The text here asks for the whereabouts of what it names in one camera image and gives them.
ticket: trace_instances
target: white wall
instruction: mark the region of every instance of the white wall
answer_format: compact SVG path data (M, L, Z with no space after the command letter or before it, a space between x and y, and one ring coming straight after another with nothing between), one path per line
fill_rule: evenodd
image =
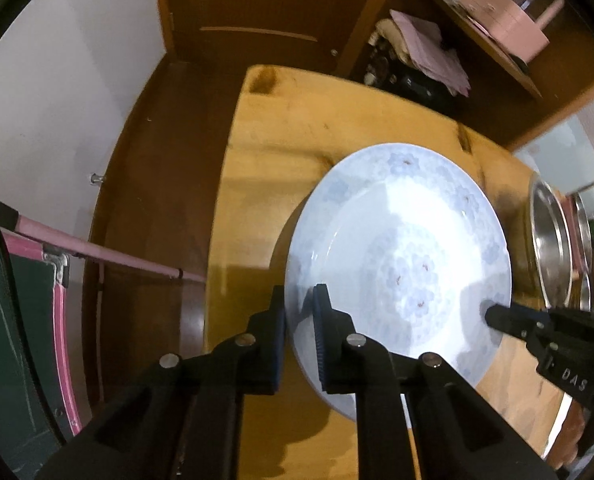
M88 238L112 149L164 54L156 0L32 0L0 40L0 200ZM80 347L83 264L72 260L69 353L88 400Z
M594 101L515 155L564 193L594 181ZM582 198L594 213L594 187Z

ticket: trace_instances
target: wooden table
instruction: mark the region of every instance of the wooden table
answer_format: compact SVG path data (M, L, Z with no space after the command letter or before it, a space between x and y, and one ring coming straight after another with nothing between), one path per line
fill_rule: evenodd
M466 171L506 224L532 171L453 120L352 82L278 66L248 70L232 122L209 255L205 349L243 332L283 284L299 213L321 178L350 153L410 142ZM516 298L538 306L532 298ZM478 391L541 453L562 394L535 373L523 344L504 338ZM239 477L357 478L355 423L309 386L287 345L273 397L249 396Z

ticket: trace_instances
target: wooden door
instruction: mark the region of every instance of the wooden door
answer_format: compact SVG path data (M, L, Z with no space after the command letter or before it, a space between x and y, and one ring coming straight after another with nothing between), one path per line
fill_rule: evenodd
M331 72L366 0L169 0L177 55Z

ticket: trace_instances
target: white plate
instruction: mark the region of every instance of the white plate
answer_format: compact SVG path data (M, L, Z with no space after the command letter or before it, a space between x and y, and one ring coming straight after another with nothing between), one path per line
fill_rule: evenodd
M321 391L312 316L302 309L318 283L357 332L398 354L437 352L476 385L501 341L484 312L492 302L510 304L510 260L484 193L438 153L372 146L322 179L291 241L287 323L313 388L354 420L354 396Z

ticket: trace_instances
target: screw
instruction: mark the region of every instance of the screw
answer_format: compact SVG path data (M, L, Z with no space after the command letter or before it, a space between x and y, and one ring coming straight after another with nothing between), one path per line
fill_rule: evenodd
M237 346L252 346L255 344L255 336L249 333L239 334L235 337L235 345Z
M96 173L90 175L90 186L101 186L105 181L105 175L98 175Z
M433 352L426 352L425 354L422 354L421 360L426 366L430 366L431 368L437 368L443 362L442 358Z
M179 364L179 356L176 354L162 355L159 359L159 366L162 368L174 368Z
M366 344L366 336L363 334L348 334L348 336L346 336L346 342L350 346L360 348Z

